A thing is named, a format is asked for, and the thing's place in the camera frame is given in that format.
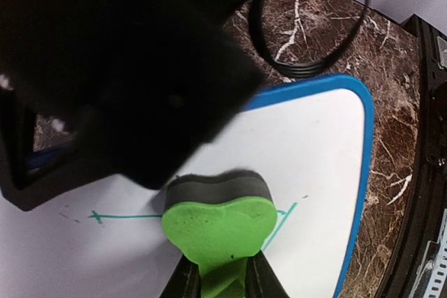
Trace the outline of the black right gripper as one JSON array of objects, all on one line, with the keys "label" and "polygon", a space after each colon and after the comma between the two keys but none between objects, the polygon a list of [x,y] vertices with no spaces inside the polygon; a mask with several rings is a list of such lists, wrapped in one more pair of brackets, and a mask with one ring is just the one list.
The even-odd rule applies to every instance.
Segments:
[{"label": "black right gripper", "polygon": [[123,174],[158,188],[258,90],[221,25],[245,0],[1,0],[1,67],[71,143],[32,179]]}]

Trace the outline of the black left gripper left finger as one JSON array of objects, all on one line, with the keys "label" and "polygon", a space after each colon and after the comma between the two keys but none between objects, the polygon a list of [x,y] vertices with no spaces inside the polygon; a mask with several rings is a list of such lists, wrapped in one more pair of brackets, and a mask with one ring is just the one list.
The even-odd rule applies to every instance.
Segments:
[{"label": "black left gripper left finger", "polygon": [[159,297],[201,298],[198,265],[183,255]]}]

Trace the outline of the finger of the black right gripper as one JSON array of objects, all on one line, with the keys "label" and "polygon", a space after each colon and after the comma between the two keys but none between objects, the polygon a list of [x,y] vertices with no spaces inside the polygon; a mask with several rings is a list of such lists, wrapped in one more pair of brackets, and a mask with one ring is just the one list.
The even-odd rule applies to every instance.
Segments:
[{"label": "finger of the black right gripper", "polygon": [[[34,151],[38,115],[68,126],[72,138]],[[31,211],[66,192],[119,171],[112,142],[121,112],[93,104],[52,102],[31,87],[1,90],[1,194]]]}]

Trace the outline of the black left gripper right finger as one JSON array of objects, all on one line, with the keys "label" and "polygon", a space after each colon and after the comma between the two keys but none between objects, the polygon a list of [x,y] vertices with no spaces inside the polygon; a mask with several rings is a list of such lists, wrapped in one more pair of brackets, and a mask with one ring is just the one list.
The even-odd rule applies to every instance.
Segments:
[{"label": "black left gripper right finger", "polygon": [[288,298],[262,251],[247,259],[245,297]]}]

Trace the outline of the green whiteboard eraser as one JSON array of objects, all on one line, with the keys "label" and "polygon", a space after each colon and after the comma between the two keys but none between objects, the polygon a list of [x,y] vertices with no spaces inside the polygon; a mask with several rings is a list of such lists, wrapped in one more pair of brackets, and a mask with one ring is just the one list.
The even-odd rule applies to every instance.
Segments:
[{"label": "green whiteboard eraser", "polygon": [[277,217],[262,176],[230,170],[173,180],[161,224],[168,240],[198,265],[202,297],[245,297],[247,260],[261,251]]}]

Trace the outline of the blue framed whiteboard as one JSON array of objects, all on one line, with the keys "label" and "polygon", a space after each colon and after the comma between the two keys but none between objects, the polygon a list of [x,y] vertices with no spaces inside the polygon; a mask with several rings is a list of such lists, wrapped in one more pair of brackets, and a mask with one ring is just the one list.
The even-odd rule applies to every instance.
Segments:
[{"label": "blue framed whiteboard", "polygon": [[[329,75],[271,88],[179,170],[259,173],[278,210],[263,252],[290,297],[337,297],[367,192],[374,104]],[[21,211],[1,201],[2,297],[158,297],[181,254],[164,194],[112,175]]]}]

